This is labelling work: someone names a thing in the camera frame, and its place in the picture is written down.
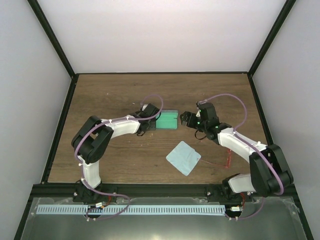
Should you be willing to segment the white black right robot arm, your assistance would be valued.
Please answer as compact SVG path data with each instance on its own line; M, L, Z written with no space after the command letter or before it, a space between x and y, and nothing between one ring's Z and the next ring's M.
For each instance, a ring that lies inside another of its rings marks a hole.
M185 111L179 118L182 125L204 133L205 138L249 163L249 174L236 174L223 180L222 195L225 200L232 202L245 192L263 197L281 195L294 182L285 155L278 145L266 145L238 133L231 125L219 120L212 103L198 103L196 113Z

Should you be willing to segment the light blue cleaning cloth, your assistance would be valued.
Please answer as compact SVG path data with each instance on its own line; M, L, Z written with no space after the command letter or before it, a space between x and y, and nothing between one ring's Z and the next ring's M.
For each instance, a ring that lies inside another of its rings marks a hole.
M184 141L181 141L165 158L184 176L195 168L201 155Z

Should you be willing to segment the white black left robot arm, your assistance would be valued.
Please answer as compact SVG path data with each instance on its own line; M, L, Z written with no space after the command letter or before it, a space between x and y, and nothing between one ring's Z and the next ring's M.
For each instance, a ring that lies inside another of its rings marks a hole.
M102 196L99 161L105 154L109 142L119 136L136 134L142 136L161 114L153 104L145 104L140 110L115 119L100 119L93 115L71 141L74 157L81 167L80 181L86 187L84 195L97 202Z

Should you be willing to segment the light blue glasses case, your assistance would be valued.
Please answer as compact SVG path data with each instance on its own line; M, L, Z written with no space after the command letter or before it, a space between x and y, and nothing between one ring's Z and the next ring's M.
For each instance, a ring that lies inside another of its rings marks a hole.
M162 110L156 118L156 130L177 130L178 129L178 110Z

